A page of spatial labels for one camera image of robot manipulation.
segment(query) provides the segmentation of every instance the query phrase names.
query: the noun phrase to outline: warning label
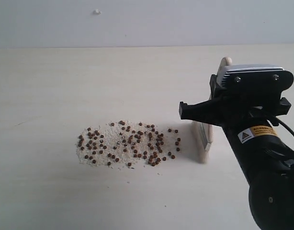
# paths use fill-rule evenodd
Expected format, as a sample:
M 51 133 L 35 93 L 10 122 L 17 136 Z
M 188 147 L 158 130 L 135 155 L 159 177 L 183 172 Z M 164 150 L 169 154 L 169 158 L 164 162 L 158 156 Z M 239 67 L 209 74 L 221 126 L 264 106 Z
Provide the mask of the warning label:
M 275 130 L 273 130 L 273 128 L 269 126 L 253 126 L 243 130 L 237 136 L 239 140 L 241 141 L 241 143 L 243 144 L 246 141 L 253 139 L 254 137 L 263 136 L 263 135 L 277 136 Z

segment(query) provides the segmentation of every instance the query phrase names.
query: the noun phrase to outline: white powder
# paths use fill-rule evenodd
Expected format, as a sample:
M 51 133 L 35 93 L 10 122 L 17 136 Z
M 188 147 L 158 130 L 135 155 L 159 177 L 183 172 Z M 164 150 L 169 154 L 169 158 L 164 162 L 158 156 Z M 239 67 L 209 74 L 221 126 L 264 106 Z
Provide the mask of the white powder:
M 161 159 L 165 156 L 167 160 L 171 160 L 171 158 L 167 155 L 169 151 L 171 151 L 172 155 L 178 155 L 180 152 L 176 151 L 176 148 L 179 147 L 182 149 L 181 142 L 179 146 L 175 146 L 175 142 L 177 141 L 178 134 L 175 133 L 172 129 L 172 132 L 168 132 L 166 130 L 158 130 L 157 127 L 155 127 L 155 131 L 158 131 L 159 134 L 163 133 L 163 142 L 164 145 L 160 145 L 161 149 L 163 150 L 162 153 L 159 153 L 156 146 L 156 138 L 157 134 L 155 132 L 151 131 L 151 127 L 147 128 L 147 124 L 142 124 L 142 126 L 139 125 L 139 123 L 131 123 L 124 121 L 125 125 L 119 124 L 119 122 L 114 122 L 114 126 L 111 125 L 111 123 L 107 124 L 105 127 L 98 127 L 98 128 L 92 128 L 88 131 L 85 129 L 81 135 L 84 138 L 84 141 L 82 143 L 82 146 L 84 147 L 84 150 L 81 150 L 81 147 L 77 148 L 77 155 L 79 157 L 80 163 L 89 164 L 91 166 L 99 166 L 99 165 L 108 165 L 108 162 L 113 164 L 123 164 L 127 165 L 129 162 L 132 164 L 136 164 L 138 161 L 145 161 L 145 163 L 148 163 L 149 156 L 153 154 L 153 152 L 157 152 L 158 157 Z M 93 138 L 90 139 L 88 136 L 88 133 L 95 133 L 95 130 L 98 130 L 100 133 L 99 136 L 96 136 L 97 139 L 94 140 Z M 137 138 L 134 137 L 135 134 L 137 134 L 138 131 L 143 132 L 144 134 L 141 135 L 140 143 L 137 143 Z M 149 141 L 148 134 L 149 132 L 152 133 L 152 140 Z M 128 143 L 128 139 L 130 136 L 133 135 L 132 143 Z M 92 140 L 92 142 L 96 143 L 97 149 L 93 149 L 93 145 L 91 150 L 88 150 L 88 147 L 86 145 L 88 142 Z M 107 147 L 107 149 L 104 149 L 103 147 L 100 147 L 100 140 L 103 140 L 103 145 Z M 148 143 L 151 143 L 151 145 L 154 147 L 153 150 L 151 150 L 148 146 Z M 137 155 L 142 154 L 141 158 L 134 157 L 134 150 L 137 150 Z M 143 159 L 144 151 L 147 151 L 147 159 Z M 119 158 L 118 162 L 115 162 L 115 159 L 112 159 L 111 157 L 108 157 L 108 154 L 115 155 L 115 159 Z M 92 156 L 93 159 L 90 160 L 85 159 L 85 156 Z

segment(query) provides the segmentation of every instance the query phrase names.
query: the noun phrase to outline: robotic arm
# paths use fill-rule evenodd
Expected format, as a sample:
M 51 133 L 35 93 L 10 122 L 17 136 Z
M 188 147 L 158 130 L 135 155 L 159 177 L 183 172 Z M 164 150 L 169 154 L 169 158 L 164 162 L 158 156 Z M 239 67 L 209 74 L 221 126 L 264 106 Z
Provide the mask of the robotic arm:
M 249 184 L 249 206 L 262 230 L 294 230 L 294 151 L 272 126 L 291 104 L 281 93 L 291 72 L 274 65 L 230 65 L 210 78 L 210 100 L 180 102 L 181 119 L 222 127 Z

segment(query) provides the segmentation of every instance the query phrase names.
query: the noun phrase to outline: white table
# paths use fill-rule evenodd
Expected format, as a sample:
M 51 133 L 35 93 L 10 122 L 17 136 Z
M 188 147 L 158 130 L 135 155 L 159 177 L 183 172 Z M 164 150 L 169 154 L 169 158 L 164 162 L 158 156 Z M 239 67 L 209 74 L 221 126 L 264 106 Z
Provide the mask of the white table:
M 224 56 L 294 74 L 294 45 L 0 50 L 0 230 L 257 230 L 221 128 L 197 164 L 178 113 L 208 99 Z M 283 95 L 294 129 L 294 84 Z M 77 135 L 120 119 L 179 127 L 182 155 L 135 170 L 79 164 Z

